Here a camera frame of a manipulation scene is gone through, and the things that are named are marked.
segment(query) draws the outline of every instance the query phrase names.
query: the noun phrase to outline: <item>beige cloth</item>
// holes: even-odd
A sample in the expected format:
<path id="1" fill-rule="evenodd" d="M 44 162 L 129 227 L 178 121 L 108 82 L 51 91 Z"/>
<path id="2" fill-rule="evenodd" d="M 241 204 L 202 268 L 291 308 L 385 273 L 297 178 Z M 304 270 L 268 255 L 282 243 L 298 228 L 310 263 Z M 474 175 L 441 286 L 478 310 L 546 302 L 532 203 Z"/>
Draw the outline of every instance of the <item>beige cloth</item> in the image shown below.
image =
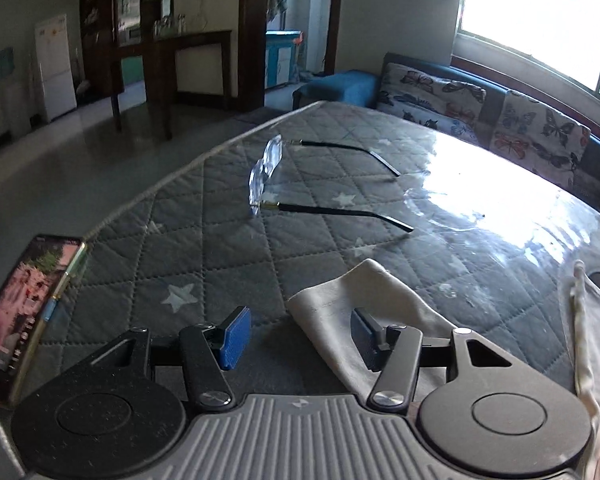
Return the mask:
<path id="1" fill-rule="evenodd" d="M 584 480 L 600 480 L 600 289 L 587 277 L 583 262 L 575 263 L 573 274 L 576 392 L 587 407 L 594 435 L 580 468 Z"/>
<path id="2" fill-rule="evenodd" d="M 286 304 L 318 354 L 352 393 L 366 399 L 379 372 L 369 371 L 351 339 L 350 318 L 363 307 L 386 326 L 403 323 L 428 337 L 450 337 L 454 325 L 374 260 L 365 260 L 347 274 L 306 288 Z M 443 369 L 420 371 L 415 399 L 445 383 Z"/>

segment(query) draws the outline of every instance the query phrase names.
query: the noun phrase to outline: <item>phone screen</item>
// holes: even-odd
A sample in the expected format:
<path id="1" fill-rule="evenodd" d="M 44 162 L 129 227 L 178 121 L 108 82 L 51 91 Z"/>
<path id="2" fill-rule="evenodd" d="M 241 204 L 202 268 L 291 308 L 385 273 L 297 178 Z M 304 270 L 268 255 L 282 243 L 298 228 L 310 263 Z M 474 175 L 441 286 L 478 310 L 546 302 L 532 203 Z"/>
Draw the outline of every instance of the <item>phone screen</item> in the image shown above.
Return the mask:
<path id="1" fill-rule="evenodd" d="M 4 282 L 0 290 L 0 386 L 8 386 L 16 375 L 36 321 L 81 243 L 77 238 L 35 237 Z"/>

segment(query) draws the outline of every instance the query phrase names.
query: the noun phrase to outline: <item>floor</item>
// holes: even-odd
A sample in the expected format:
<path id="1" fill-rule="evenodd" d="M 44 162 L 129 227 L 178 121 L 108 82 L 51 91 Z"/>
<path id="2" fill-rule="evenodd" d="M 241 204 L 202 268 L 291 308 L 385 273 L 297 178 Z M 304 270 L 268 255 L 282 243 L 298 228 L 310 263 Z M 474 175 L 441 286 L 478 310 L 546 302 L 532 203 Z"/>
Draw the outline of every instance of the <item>floor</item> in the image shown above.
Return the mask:
<path id="1" fill-rule="evenodd" d="M 264 105 L 274 110 L 290 112 L 294 109 L 293 93 L 304 83 L 289 84 L 280 88 L 272 88 L 264 94 Z"/>
<path id="2" fill-rule="evenodd" d="M 167 142 L 142 82 L 126 89 L 120 107 L 122 132 L 106 99 L 0 148 L 0 284 L 34 235 L 84 235 L 196 156 L 282 114 L 175 105 Z M 0 480 L 18 478 L 6 456 L 1 462 Z"/>

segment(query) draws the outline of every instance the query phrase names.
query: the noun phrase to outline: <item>refrigerator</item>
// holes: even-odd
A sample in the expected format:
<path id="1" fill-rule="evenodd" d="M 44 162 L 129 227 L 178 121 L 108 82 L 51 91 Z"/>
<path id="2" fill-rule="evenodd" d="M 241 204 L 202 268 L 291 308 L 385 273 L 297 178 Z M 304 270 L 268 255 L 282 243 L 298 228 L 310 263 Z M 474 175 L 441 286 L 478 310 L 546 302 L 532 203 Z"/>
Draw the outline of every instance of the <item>refrigerator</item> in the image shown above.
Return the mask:
<path id="1" fill-rule="evenodd" d="M 41 111 L 45 121 L 51 122 L 77 107 L 66 14 L 38 23 L 35 35 Z"/>

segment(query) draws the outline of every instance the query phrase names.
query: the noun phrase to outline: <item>wooden console table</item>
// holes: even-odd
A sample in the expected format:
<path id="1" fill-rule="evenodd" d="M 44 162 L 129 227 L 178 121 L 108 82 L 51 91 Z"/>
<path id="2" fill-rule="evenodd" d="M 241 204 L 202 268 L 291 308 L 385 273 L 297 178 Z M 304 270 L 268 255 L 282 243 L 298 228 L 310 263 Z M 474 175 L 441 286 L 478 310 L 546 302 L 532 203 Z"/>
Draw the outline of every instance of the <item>wooden console table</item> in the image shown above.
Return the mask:
<path id="1" fill-rule="evenodd" d="M 142 40 L 137 43 L 128 43 L 111 49 L 109 69 L 111 78 L 114 78 L 116 67 L 125 57 L 144 56 L 150 60 L 149 66 L 154 67 L 154 80 L 159 91 L 162 126 L 167 139 L 171 139 L 171 103 L 178 91 L 176 77 L 175 53 L 177 50 L 197 46 L 219 44 L 222 49 L 222 95 L 224 108 L 228 109 L 231 99 L 231 31 L 216 30 L 213 32 L 194 32 L 181 36 L 170 36 L 158 40 Z M 120 103 L 118 93 L 114 90 L 111 95 L 111 106 L 116 121 L 116 129 L 122 131 L 120 120 Z"/>

